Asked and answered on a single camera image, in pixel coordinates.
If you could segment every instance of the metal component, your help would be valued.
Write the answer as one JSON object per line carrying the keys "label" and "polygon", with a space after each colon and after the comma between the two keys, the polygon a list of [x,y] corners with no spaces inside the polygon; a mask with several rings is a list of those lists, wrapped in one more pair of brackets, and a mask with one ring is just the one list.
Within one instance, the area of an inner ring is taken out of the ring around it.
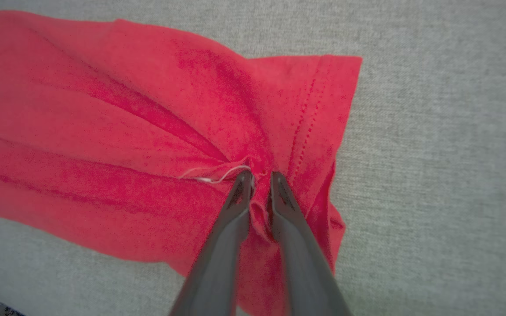
{"label": "metal component", "polygon": [[279,172],[271,174],[273,234],[281,247],[292,316],[351,316],[329,264],[290,187]]}
{"label": "metal component", "polygon": [[175,301],[171,316],[235,313],[239,246],[249,232],[253,174],[240,172]]}
{"label": "metal component", "polygon": [[5,304],[0,304],[0,316],[6,316],[7,312],[11,313],[10,309]]}

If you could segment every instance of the textured gray background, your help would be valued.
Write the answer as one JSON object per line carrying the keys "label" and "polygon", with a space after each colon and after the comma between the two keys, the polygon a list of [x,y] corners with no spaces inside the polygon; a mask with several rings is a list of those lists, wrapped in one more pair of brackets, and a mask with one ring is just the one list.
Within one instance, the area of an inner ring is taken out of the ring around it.
{"label": "textured gray background", "polygon": [[[353,312],[506,316],[506,1],[0,0],[3,8],[170,26],[248,57],[362,56],[332,192],[349,225],[336,276]],[[181,282],[164,264],[122,262],[0,219],[0,299],[30,316],[162,315]]]}

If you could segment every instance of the red t-shirt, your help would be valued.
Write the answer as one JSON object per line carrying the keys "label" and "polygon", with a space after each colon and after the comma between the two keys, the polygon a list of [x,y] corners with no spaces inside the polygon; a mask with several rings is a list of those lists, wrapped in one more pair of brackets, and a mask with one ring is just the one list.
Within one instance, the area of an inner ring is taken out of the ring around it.
{"label": "red t-shirt", "polygon": [[1,11],[0,216],[186,275],[239,170],[193,178],[250,166],[238,300],[279,315],[270,173],[287,177],[333,267],[345,224],[329,188],[360,63],[249,59],[160,26]]}

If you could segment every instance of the loose thread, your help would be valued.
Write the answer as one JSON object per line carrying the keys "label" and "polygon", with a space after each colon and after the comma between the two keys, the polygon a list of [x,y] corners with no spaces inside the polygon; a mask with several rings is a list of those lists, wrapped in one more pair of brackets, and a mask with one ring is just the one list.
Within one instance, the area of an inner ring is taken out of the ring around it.
{"label": "loose thread", "polygon": [[[198,169],[206,169],[206,168],[198,167],[198,168],[192,168],[190,170],[187,170],[187,172],[183,173],[183,175],[180,176],[179,179],[182,179],[184,176],[186,176],[190,172],[192,172],[194,170],[198,170]],[[193,178],[193,179],[195,179],[197,181],[207,182],[207,183],[210,183],[210,184],[217,184],[219,182],[222,182],[232,171],[237,170],[237,169],[251,170],[251,167],[246,166],[246,165],[235,166],[235,167],[231,168],[230,170],[228,170],[219,180],[214,180],[214,179],[211,179],[211,178],[205,178],[205,177],[202,177],[202,176],[199,176],[199,177],[196,177],[196,178]]]}

